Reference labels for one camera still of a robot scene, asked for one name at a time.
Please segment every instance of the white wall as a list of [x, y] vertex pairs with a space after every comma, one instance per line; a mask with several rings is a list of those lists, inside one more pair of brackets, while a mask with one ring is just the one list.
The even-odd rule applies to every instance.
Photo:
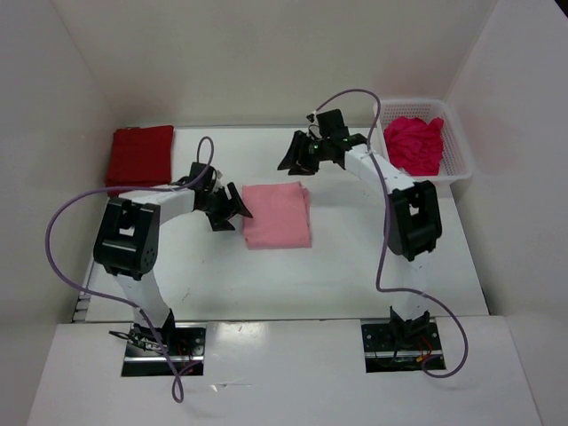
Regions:
[[[443, 98], [495, 0], [54, 0], [129, 124], [298, 123], [350, 87]], [[370, 101], [344, 100], [351, 122]]]
[[477, 162], [454, 193], [479, 279], [544, 424], [564, 425], [568, 19], [554, 1], [500, 0], [450, 102]]
[[[117, 121], [48, 0], [0, 1], [0, 58], [0, 423], [19, 426], [75, 299], [48, 268], [44, 229], [100, 185]], [[102, 206], [86, 201], [56, 229], [55, 255], [77, 280]]]

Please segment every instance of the magenta cloth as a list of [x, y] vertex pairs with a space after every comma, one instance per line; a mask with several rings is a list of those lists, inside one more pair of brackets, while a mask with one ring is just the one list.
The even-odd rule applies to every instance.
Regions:
[[300, 182], [245, 185], [242, 200], [254, 218], [244, 217], [248, 249], [299, 249], [312, 246], [310, 193]]
[[436, 176], [444, 152], [444, 120], [427, 124], [420, 118], [399, 117], [384, 131], [390, 162], [412, 176]]

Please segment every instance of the white plastic basket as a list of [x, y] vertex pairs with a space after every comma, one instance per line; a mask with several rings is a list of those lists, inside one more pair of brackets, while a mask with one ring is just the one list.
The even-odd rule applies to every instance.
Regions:
[[381, 114], [379, 120], [382, 131], [379, 136], [379, 145], [383, 156], [389, 160], [383, 132], [395, 119], [405, 116], [407, 118], [420, 118], [430, 122], [436, 117], [444, 120], [442, 139], [444, 140], [444, 154], [440, 163], [440, 172], [437, 176], [413, 176], [416, 180], [428, 179], [433, 183], [451, 184], [456, 180], [471, 177], [472, 160], [468, 143], [463, 136], [460, 123], [450, 112], [447, 104], [437, 99], [386, 99], [381, 101]]

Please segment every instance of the red cloth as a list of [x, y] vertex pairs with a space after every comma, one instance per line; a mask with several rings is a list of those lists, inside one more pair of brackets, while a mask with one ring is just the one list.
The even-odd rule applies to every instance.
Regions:
[[390, 162], [412, 176], [436, 176], [444, 152], [444, 120], [427, 124], [420, 118], [399, 117], [384, 131]]
[[254, 218], [244, 217], [248, 249], [299, 249], [312, 246], [310, 193], [300, 182], [245, 185], [242, 200]]
[[[105, 185], [156, 186], [170, 183], [173, 136], [173, 126], [117, 130]], [[108, 195], [114, 197], [119, 193], [111, 191]]]

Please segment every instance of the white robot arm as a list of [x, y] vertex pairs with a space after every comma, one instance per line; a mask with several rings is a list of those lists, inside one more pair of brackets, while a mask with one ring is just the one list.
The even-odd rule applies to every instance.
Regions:
[[[189, 176], [172, 185], [169, 192], [136, 191], [111, 199], [95, 241], [93, 257], [106, 272], [115, 276], [127, 299], [142, 308], [161, 333], [166, 346], [176, 342], [175, 319], [166, 305], [154, 276], [158, 257], [160, 225], [194, 210], [206, 214], [213, 231], [234, 230], [229, 219], [235, 215], [252, 217], [233, 183], [221, 185], [221, 174], [213, 167], [192, 189], [183, 185], [195, 180], [206, 167], [194, 162]], [[153, 341], [146, 321], [134, 309], [134, 340]]]
[[[350, 135], [338, 109], [309, 115], [318, 122], [319, 135], [298, 130], [290, 148], [278, 167], [289, 175], [313, 175], [320, 162], [331, 161], [357, 176], [380, 195], [383, 189], [371, 155], [376, 159], [390, 198], [391, 220], [390, 251], [398, 255], [401, 287], [424, 292], [428, 287], [430, 252], [442, 234], [438, 197], [435, 186], [429, 182], [416, 182], [402, 173], [381, 155], [369, 152], [367, 140], [360, 134]], [[417, 294], [398, 293], [392, 305], [397, 320], [427, 320], [430, 316], [424, 299]]]

